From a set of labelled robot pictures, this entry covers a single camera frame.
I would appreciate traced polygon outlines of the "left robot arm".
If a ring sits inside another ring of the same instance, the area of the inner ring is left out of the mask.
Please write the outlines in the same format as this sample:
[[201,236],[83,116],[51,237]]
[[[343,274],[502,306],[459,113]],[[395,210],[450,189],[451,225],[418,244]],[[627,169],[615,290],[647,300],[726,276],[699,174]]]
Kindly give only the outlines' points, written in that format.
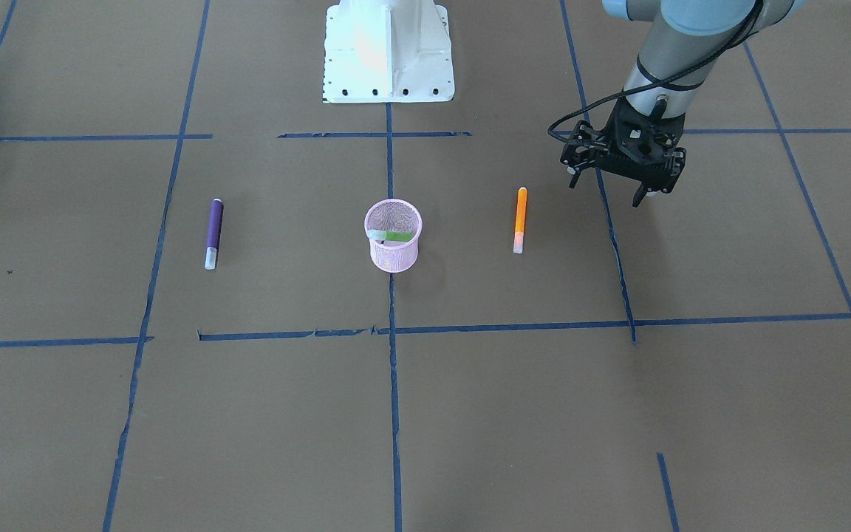
[[787,19],[800,1],[605,1],[606,13],[647,21],[649,32],[602,130],[604,171],[638,182],[632,205],[674,188],[686,112],[716,61],[761,30]]

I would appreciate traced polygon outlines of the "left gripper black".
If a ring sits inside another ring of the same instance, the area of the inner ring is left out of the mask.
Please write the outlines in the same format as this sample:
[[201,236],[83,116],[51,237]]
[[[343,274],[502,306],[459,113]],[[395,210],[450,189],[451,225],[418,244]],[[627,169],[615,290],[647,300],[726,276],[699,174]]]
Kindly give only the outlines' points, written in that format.
[[625,98],[612,108],[602,130],[609,141],[602,168],[640,183],[632,197],[633,208],[658,194],[658,185],[675,185],[681,176],[686,165],[686,150],[678,146],[683,125],[685,115],[656,117],[655,110],[643,115]]

